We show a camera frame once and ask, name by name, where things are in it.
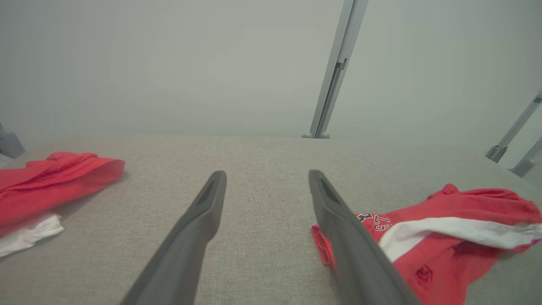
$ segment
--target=gray fabric surface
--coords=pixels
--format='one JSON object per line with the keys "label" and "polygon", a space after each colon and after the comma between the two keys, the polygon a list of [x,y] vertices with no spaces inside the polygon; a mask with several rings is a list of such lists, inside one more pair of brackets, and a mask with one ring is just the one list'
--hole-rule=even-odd
{"label": "gray fabric surface", "polygon": [[[355,212],[460,190],[539,191],[483,156],[449,147],[287,138],[139,137],[44,145],[8,165],[54,151],[126,161],[120,181],[56,212],[65,231],[0,259],[1,304],[115,304],[214,170],[228,187],[196,303],[335,303],[335,281],[314,246],[308,171],[322,170]],[[542,248],[501,260],[470,286],[469,304],[539,303]]]}

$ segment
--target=gray wall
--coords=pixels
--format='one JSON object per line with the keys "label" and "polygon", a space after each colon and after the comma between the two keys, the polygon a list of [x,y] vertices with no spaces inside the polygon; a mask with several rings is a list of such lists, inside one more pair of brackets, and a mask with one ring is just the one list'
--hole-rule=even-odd
{"label": "gray wall", "polygon": [[3,0],[0,121],[80,135],[308,132],[342,0]]}
{"label": "gray wall", "polygon": [[[328,132],[484,155],[542,90],[542,1],[369,0]],[[500,164],[542,137],[542,109]]]}

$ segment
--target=gray couch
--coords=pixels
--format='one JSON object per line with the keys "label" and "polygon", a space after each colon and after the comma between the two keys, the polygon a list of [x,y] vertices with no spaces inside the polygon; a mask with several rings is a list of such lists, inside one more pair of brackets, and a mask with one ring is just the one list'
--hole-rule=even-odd
{"label": "gray couch", "polygon": [[[354,212],[385,213],[446,183],[460,190],[540,191],[473,152],[438,146],[296,138],[73,139],[27,152],[8,168],[54,151],[126,161],[102,192],[56,211],[65,231],[0,259],[1,304],[115,304],[209,175],[225,170],[222,220],[209,243],[196,303],[335,303],[335,280],[314,246],[308,171],[322,170]],[[542,247],[503,258],[469,287],[469,304],[539,304]]]}

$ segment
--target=metal rod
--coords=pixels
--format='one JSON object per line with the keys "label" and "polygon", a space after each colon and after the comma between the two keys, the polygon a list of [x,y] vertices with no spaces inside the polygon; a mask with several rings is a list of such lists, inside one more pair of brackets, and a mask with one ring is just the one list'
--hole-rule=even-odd
{"label": "metal rod", "polygon": [[504,152],[506,152],[510,142],[519,133],[521,128],[523,128],[525,123],[527,123],[531,115],[533,115],[533,113],[536,111],[538,106],[540,106],[540,103],[542,103],[542,96],[538,95],[534,98],[532,102],[529,103],[529,106],[525,108],[523,113],[515,121],[514,125],[512,125],[510,130],[508,130],[505,136],[502,137],[499,144],[491,148],[491,150],[487,153],[486,157],[490,158],[491,160],[495,162],[498,162],[501,159]]}

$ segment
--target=metal pole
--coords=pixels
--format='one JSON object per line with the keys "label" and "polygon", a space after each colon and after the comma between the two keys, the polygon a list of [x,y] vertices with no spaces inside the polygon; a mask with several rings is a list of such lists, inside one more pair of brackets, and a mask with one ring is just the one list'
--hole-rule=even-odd
{"label": "metal pole", "polygon": [[343,10],[337,25],[337,32],[333,40],[330,59],[327,63],[324,81],[320,89],[320,96],[310,132],[303,138],[329,138],[326,133],[331,112],[337,100],[339,89],[343,83],[344,74],[348,67],[348,60],[354,50],[359,28],[362,26],[363,16],[369,0],[345,0]]}
{"label": "metal pole", "polygon": [[508,130],[508,132],[505,134],[505,136],[502,137],[499,144],[492,147],[487,153],[486,157],[498,163],[508,149],[508,145],[510,144],[510,142],[518,134],[521,128],[525,125],[525,123],[527,123],[531,115],[533,115],[538,106],[540,106],[540,103],[542,103],[542,95],[536,96],[534,100],[529,103],[529,106],[527,106],[521,116],[519,116],[519,118],[515,121],[514,125],[512,125],[510,130]]}

